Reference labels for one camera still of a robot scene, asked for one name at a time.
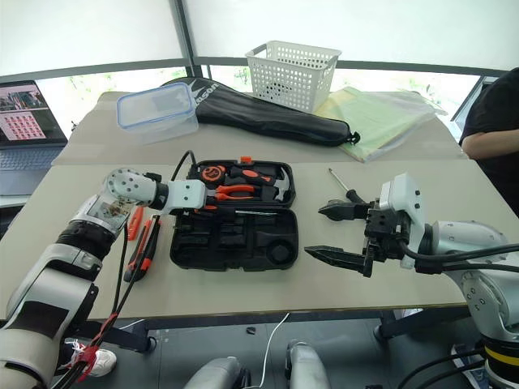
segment black bag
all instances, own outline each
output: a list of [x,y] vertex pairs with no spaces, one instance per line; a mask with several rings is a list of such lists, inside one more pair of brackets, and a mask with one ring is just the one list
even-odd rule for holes
[[236,92],[222,83],[202,77],[182,77],[169,83],[186,83],[196,99],[200,123],[242,128],[260,135],[300,140],[323,146],[352,144],[360,140],[348,123],[320,118]]

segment laptop keyboard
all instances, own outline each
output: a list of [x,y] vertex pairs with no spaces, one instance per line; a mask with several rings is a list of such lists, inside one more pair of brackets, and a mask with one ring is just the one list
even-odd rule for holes
[[50,164],[61,148],[32,148],[28,150],[1,150],[0,170],[50,169]]

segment toolbox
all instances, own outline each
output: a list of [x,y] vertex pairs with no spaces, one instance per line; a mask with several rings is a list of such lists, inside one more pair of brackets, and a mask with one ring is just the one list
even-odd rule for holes
[[205,160],[188,179],[208,188],[206,206],[176,214],[170,258],[185,269],[244,271],[287,269],[298,256],[298,222],[288,164]]

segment black shirt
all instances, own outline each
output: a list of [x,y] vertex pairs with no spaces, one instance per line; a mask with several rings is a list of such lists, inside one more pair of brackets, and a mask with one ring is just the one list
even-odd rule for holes
[[[476,99],[460,144],[478,132],[519,129],[519,67],[499,77]],[[508,205],[519,216],[519,152],[477,160]]]

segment yellow-green cloth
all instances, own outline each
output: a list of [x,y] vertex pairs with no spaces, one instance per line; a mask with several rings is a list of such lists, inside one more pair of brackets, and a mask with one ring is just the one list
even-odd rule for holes
[[364,162],[418,123],[433,118],[435,109],[414,92],[344,88],[331,93],[315,114],[347,122],[352,133],[357,131],[361,136],[357,144],[344,143],[339,147]]

